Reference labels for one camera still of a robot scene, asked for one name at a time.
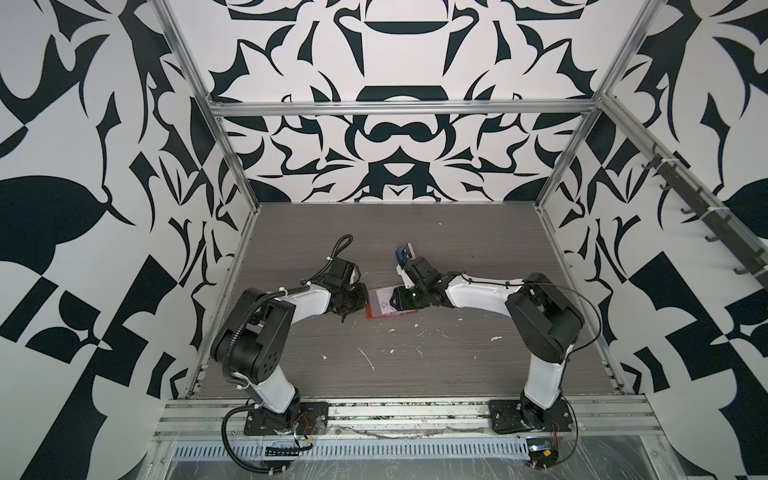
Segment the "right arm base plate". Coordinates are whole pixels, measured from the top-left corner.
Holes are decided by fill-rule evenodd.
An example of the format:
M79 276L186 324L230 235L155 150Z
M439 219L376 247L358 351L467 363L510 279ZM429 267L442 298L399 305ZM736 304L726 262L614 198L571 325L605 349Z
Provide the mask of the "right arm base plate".
M563 396L547 409L527 397L487 402L491 429L501 435L525 432L571 432L573 414Z

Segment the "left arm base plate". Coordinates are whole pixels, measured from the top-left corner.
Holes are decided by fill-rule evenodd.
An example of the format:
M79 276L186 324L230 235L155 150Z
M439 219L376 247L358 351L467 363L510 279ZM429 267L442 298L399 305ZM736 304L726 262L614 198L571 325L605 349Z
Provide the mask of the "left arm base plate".
M283 413L275 413L266 407L252 408L246 417L246 436L266 436L295 431L309 435L326 426L330 404L327 402L294 401Z

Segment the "blue card stand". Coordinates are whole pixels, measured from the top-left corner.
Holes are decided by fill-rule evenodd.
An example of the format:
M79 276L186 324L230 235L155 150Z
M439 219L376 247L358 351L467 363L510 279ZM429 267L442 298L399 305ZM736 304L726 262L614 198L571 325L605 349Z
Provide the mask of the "blue card stand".
M397 265L402 270L416 258L413 246L410 242L400 245L395 251L395 256Z

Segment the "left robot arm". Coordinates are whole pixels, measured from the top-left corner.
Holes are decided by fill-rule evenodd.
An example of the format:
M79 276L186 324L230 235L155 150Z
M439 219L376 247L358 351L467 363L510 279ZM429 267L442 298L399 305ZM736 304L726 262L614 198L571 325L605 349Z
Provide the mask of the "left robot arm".
M318 278L294 288L269 293L249 288L214 337L210 358L226 382L282 415L299 399L280 367L292 325L327 313L344 319L367 303L359 267L341 258L332 259Z

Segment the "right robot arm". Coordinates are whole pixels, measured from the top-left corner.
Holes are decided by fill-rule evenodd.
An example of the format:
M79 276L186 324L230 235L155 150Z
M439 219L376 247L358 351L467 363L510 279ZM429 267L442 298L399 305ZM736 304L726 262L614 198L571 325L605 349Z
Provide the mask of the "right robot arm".
M531 354L523 402L543 411L561 397L565 363L585 319L559 285L539 272L515 280L441 273L423 257L400 261L397 272L404 284L390 304L398 310L470 308L511 318Z

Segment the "red card holder wallet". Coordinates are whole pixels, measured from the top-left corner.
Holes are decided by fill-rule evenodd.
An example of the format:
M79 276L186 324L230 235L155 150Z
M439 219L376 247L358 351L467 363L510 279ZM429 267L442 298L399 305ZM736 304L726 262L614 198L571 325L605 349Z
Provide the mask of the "red card holder wallet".
M366 316L369 320L392 318L415 313L415 310L401 310L393 307L392 300L395 286L369 289L367 291L368 303Z

